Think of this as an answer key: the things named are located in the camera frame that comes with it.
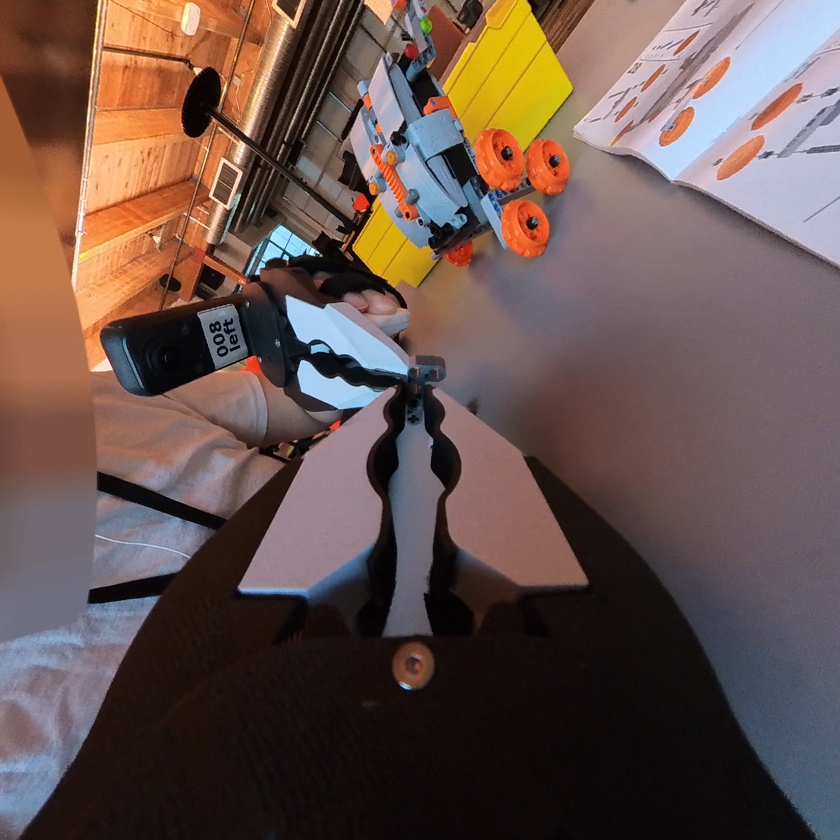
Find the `person's left hand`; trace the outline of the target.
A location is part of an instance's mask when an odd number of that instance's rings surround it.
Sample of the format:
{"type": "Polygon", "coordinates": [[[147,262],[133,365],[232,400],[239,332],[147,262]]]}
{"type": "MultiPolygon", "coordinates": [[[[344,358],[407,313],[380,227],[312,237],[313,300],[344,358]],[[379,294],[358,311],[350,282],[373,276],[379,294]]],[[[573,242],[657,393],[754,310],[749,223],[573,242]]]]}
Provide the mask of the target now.
{"type": "Polygon", "coordinates": [[[391,316],[403,307],[390,292],[375,289],[348,292],[342,296],[342,301],[368,316],[391,316]]]}

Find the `grey desk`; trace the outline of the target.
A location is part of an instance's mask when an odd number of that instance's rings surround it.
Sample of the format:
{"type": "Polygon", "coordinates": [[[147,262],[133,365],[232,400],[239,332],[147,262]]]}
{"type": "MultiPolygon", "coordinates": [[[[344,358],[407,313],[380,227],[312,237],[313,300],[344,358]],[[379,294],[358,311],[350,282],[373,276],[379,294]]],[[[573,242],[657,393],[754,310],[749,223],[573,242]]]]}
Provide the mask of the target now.
{"type": "Polygon", "coordinates": [[[444,387],[628,538],[743,729],[838,838],[838,274],[573,126],[679,2],[596,2],[560,49],[546,254],[437,266],[406,334],[444,387]]]}

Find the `person's left forearm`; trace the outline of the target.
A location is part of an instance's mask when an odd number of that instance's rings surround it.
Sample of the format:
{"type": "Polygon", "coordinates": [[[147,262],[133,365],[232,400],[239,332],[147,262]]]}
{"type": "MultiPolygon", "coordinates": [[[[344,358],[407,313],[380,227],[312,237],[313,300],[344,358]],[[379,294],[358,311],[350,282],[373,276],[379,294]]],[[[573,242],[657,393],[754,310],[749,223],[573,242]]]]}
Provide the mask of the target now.
{"type": "Polygon", "coordinates": [[[127,392],[111,372],[90,374],[98,450],[187,455],[201,446],[257,448],[308,437],[340,412],[307,413],[260,374],[215,372],[168,393],[127,392]]]}

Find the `silver air duct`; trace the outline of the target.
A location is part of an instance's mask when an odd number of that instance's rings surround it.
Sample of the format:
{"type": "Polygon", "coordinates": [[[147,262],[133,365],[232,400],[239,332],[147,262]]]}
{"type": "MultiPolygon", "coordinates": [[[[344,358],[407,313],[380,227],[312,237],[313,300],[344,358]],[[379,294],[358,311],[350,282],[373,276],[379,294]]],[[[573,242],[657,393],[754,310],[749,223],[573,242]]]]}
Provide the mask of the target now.
{"type": "MultiPolygon", "coordinates": [[[[241,132],[275,158],[354,10],[353,2],[291,2],[295,14],[289,17],[287,2],[278,4],[238,119],[241,132]]],[[[239,140],[231,141],[225,159],[243,172],[244,180],[235,190],[236,206],[213,201],[206,222],[206,241],[213,246],[224,241],[230,228],[238,235],[257,224],[268,187],[285,178],[239,140]]]]}

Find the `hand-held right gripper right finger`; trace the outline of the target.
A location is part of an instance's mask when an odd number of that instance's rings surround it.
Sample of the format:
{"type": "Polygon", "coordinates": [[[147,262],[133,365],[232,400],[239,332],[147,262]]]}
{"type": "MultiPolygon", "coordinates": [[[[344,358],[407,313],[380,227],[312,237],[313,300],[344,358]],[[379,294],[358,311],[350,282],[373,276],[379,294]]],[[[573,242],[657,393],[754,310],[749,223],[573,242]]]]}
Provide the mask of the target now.
{"type": "Polygon", "coordinates": [[[427,388],[437,502],[427,615],[470,634],[489,609],[588,580],[518,448],[442,390],[427,388]]]}

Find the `yellow plastic bin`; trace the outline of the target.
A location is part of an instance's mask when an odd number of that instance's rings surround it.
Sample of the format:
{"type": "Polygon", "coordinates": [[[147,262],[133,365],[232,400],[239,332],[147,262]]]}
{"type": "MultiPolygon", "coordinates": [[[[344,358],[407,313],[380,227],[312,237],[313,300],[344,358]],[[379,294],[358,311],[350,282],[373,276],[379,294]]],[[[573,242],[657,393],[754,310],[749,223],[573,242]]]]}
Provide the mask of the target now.
{"type": "MultiPolygon", "coordinates": [[[[526,1],[489,6],[440,77],[467,138],[508,130],[526,148],[558,111],[573,87],[526,1]]],[[[353,242],[354,253],[393,287],[417,287],[432,270],[429,248],[397,230],[380,198],[353,242]]]]}

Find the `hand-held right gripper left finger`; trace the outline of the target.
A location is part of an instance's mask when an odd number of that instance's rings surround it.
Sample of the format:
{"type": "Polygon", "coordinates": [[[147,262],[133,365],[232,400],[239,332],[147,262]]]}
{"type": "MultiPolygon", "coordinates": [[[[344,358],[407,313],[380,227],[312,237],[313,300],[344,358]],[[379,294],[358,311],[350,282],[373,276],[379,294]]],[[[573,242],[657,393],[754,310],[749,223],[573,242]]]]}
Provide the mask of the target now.
{"type": "Polygon", "coordinates": [[[382,635],[396,578],[396,439],[392,388],[309,451],[239,593],[302,596],[337,607],[362,635],[382,635]]]}

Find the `grey orange-wheeled toy vehicle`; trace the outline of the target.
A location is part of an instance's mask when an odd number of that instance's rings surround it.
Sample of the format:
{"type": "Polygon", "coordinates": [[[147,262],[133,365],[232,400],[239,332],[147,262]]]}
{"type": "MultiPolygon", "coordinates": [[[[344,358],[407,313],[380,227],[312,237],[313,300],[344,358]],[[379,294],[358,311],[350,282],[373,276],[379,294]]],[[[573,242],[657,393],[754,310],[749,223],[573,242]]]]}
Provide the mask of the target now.
{"type": "Polygon", "coordinates": [[[491,233],[513,253],[541,256],[550,223],[532,193],[564,190],[570,164],[563,149],[536,138],[522,148],[505,129],[483,129],[475,140],[434,75],[445,58],[433,38],[429,2],[388,2],[404,13],[398,52],[379,58],[358,89],[361,108],[350,132],[355,159],[374,199],[397,230],[432,260],[466,266],[473,241],[491,233]]]}

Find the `white vent grille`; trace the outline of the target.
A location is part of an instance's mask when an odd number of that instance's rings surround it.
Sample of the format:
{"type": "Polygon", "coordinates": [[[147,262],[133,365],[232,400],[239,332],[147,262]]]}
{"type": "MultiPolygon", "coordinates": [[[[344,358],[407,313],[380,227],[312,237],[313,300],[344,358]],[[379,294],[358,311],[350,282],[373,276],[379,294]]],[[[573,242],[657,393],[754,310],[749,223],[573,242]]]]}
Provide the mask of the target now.
{"type": "Polygon", "coordinates": [[[211,200],[224,209],[231,209],[243,175],[240,167],[223,157],[218,164],[209,192],[211,200]]]}

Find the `black pole with round disc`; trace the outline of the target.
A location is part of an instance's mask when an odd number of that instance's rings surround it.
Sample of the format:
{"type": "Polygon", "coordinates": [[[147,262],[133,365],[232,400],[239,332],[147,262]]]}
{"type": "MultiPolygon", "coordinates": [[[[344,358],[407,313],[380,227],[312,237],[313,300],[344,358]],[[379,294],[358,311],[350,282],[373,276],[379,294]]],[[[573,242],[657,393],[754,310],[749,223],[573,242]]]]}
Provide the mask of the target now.
{"type": "Polygon", "coordinates": [[[309,195],[312,200],[330,212],[331,215],[338,218],[346,228],[355,233],[359,231],[359,227],[353,219],[347,217],[336,206],[332,205],[314,189],[310,188],[302,179],[294,175],[289,167],[269,155],[256,141],[251,139],[235,123],[225,117],[217,109],[221,96],[221,80],[215,69],[207,67],[201,70],[192,80],[182,105],[182,128],[188,137],[199,137],[206,131],[209,123],[215,121],[234,139],[253,151],[274,171],[283,175],[289,183],[297,186],[309,195]]]}

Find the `open instruction booklet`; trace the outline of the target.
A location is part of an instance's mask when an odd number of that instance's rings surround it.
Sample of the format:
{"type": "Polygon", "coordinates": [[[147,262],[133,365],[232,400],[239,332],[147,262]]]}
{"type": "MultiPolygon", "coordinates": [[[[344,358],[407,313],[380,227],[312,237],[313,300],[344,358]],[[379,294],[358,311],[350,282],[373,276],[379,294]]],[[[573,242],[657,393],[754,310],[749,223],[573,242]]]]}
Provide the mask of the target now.
{"type": "Polygon", "coordinates": [[[574,128],[839,263],[839,2],[685,2],[574,128]]]}

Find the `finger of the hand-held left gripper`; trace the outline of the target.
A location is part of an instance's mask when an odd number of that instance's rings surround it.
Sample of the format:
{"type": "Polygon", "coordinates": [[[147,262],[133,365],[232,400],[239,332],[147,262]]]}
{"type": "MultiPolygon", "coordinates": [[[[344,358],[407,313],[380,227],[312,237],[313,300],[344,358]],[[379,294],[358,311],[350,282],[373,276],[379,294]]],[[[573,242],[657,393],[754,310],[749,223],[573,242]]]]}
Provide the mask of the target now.
{"type": "Polygon", "coordinates": [[[322,374],[311,362],[303,360],[287,385],[287,394],[314,415],[327,409],[343,412],[364,408],[397,384],[397,380],[387,376],[380,384],[351,384],[339,375],[322,374]]]}
{"type": "Polygon", "coordinates": [[[297,338],[322,345],[342,359],[352,359],[367,371],[406,375],[406,353],[349,303],[324,307],[287,296],[287,317],[297,338]]]}

